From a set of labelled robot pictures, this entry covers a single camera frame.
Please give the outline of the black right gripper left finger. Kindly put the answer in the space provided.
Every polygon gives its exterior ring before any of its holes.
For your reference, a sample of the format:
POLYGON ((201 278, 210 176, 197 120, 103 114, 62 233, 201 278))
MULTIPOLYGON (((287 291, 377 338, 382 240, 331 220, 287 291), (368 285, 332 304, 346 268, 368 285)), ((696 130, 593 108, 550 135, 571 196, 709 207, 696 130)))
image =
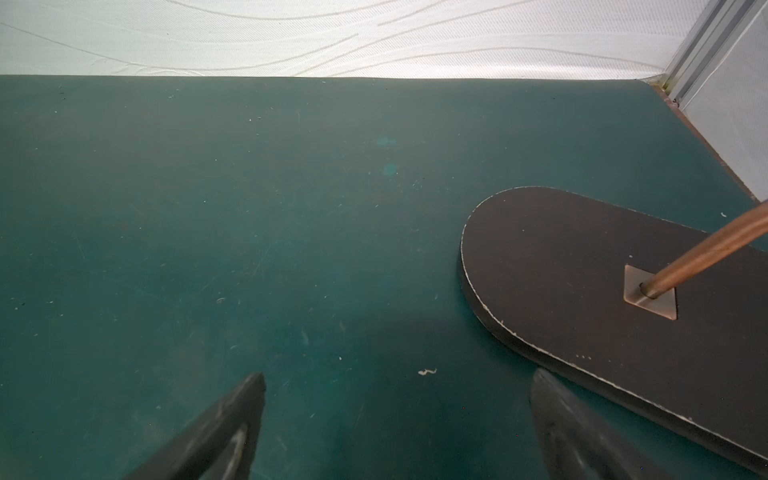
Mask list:
POLYGON ((266 405, 262 373, 245 377, 128 479, 247 479, 266 405))

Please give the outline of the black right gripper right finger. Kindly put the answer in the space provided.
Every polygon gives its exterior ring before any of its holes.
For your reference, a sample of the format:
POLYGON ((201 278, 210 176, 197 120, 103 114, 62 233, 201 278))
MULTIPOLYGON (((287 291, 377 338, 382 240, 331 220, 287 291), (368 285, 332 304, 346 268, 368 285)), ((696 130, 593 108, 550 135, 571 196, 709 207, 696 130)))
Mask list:
POLYGON ((538 368, 530 408, 552 479, 670 479, 548 371, 538 368))

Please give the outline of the copper curled hook stand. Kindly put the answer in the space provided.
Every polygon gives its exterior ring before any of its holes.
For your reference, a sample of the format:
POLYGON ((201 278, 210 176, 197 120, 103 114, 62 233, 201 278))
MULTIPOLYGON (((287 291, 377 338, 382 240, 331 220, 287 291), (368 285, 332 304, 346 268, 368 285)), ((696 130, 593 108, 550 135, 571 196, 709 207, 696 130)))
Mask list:
POLYGON ((764 201, 657 273, 626 265, 623 299, 628 304, 675 321, 678 318, 676 287, 766 233, 767 202, 764 201))

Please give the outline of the dark oval stand base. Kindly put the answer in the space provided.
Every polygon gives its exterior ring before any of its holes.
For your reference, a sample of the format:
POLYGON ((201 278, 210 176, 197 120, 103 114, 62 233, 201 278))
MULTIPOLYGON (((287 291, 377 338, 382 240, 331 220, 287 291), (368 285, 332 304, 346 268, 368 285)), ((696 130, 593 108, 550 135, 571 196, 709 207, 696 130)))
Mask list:
POLYGON ((767 472, 767 253, 744 247, 674 291, 675 318, 625 296, 705 233, 547 187, 482 201, 462 288, 527 359, 759 475, 767 472))

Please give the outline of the green mat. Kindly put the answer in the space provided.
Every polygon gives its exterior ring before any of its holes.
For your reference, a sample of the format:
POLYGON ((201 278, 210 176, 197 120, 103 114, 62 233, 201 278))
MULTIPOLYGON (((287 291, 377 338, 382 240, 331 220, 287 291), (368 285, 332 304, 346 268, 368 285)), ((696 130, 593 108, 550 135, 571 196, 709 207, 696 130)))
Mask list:
POLYGON ((638 81, 3 77, 2 477, 119 479, 261 372, 254 479, 545 478, 459 282, 520 186, 753 204, 638 81))

